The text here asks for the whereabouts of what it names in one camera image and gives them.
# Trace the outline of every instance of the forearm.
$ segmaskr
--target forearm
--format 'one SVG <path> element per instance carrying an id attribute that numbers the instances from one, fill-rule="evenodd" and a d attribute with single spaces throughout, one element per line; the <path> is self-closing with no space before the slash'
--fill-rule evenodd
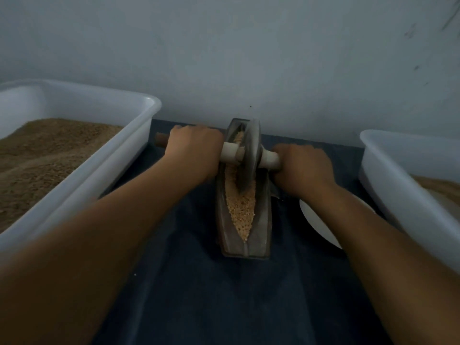
<path id="1" fill-rule="evenodd" d="M 460 279 L 337 185 L 305 194 L 397 344 L 460 344 Z"/>
<path id="2" fill-rule="evenodd" d="M 3 267 L 2 339 L 88 343 L 153 226 L 196 185 L 185 169 L 179 161 L 161 159 Z"/>

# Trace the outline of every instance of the white plastic container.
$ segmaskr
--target white plastic container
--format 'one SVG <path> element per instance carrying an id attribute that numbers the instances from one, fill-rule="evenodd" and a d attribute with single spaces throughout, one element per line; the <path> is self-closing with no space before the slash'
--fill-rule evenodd
<path id="1" fill-rule="evenodd" d="M 460 223 L 411 176 L 460 183 L 460 140 L 367 130 L 359 179 L 395 226 L 460 273 Z"/>
<path id="2" fill-rule="evenodd" d="M 0 257 L 12 253 L 95 201 L 147 144 L 158 98 L 52 80 L 0 85 L 0 138 L 27 121 L 63 118 L 124 128 L 0 235 Z"/>

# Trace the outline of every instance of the person's right arm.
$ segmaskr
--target person's right arm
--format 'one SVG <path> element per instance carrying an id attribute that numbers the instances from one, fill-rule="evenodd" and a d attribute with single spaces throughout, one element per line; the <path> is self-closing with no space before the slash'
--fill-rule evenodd
<path id="1" fill-rule="evenodd" d="M 323 150 L 273 150 L 282 161 L 276 184 L 334 233 L 393 342 L 460 344 L 460 276 L 338 186 Z"/>

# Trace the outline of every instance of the white round dish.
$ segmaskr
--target white round dish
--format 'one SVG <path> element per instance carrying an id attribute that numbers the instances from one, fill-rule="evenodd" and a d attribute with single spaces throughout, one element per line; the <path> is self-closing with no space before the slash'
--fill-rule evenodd
<path id="1" fill-rule="evenodd" d="M 375 211 L 369 206 L 366 202 L 361 200 L 358 196 L 353 195 L 356 197 L 359 201 L 361 201 L 367 208 L 371 209 L 372 212 L 375 213 Z M 305 202 L 302 200 L 299 200 L 300 204 L 300 209 L 302 210 L 302 213 L 304 214 L 305 219 L 310 223 L 310 225 L 315 229 L 316 232 L 318 232 L 323 238 L 328 240 L 330 243 L 332 243 L 334 246 L 342 249 L 340 246 L 339 241 L 335 238 L 334 234 L 329 230 L 328 226 L 324 223 L 323 220 L 318 216 L 318 214 L 315 213 L 315 211 Z"/>

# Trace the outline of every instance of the person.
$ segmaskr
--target person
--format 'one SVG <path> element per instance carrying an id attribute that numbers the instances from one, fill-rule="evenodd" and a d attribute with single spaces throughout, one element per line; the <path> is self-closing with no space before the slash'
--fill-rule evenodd
<path id="1" fill-rule="evenodd" d="M 155 225 L 217 174 L 223 141 L 215 129 L 174 127 L 151 168 L 3 264 L 1 342 L 91 342 Z M 338 186 L 323 150 L 274 151 L 282 163 L 275 183 L 335 234 L 393 342 L 460 344 L 460 277 Z"/>

